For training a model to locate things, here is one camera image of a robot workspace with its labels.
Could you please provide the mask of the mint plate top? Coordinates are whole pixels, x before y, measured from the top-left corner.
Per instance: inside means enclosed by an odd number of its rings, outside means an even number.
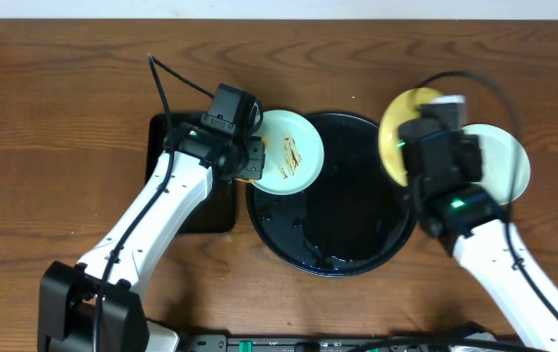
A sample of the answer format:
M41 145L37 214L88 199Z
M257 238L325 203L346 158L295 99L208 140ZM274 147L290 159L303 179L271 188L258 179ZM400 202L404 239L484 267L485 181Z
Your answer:
M265 193L287 196L311 186L322 171L324 146L314 125L289 110L268 110L255 136L265 146L262 178L252 185Z

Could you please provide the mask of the mint plate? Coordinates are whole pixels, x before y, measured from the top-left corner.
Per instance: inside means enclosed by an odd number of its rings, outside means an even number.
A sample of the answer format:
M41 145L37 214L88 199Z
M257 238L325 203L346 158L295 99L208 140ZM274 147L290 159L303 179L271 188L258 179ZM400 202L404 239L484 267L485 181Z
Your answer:
M265 193L287 196L311 186L322 171L324 146L314 125L289 110L268 110L255 136L265 146L262 178L252 185Z
M509 202L513 152L521 149L520 163L513 190L513 200L526 191L531 177L531 166L526 151L505 130L489 124L470 124L462 128L466 134L477 135L483 158L483 178L479 185L500 205Z

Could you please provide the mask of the yellow plate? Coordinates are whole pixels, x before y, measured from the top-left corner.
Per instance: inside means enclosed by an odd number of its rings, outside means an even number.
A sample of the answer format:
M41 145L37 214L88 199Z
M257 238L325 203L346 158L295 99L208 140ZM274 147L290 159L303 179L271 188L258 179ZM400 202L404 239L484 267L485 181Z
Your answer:
M398 128L401 124L418 118L415 104L429 104L442 96L442 92L432 88L420 88L417 92L410 89L397 96L382 115L378 133L379 154L388 175L401 187L408 185L408 178Z

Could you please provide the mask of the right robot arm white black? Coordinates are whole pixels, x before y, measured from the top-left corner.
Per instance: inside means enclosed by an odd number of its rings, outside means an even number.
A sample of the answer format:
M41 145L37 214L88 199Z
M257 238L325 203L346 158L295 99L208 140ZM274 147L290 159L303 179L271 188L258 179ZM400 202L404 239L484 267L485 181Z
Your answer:
M483 287L526 346L558 351L558 288L524 244L512 202L474 179L503 156L509 167L498 178L513 192L525 164L520 143L505 135L497 148L470 126L434 118L405 122L398 134L420 226Z

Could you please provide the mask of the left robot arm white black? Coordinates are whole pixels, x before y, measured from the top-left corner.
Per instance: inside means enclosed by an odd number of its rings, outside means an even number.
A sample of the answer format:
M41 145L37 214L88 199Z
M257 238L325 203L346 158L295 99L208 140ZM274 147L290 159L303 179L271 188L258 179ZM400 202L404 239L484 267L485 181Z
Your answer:
M258 179L259 137L229 137L182 123L171 132L150 180L91 250L69 266L53 262L40 281L40 351L174 351L175 331L150 321L142 300L161 256L214 177Z

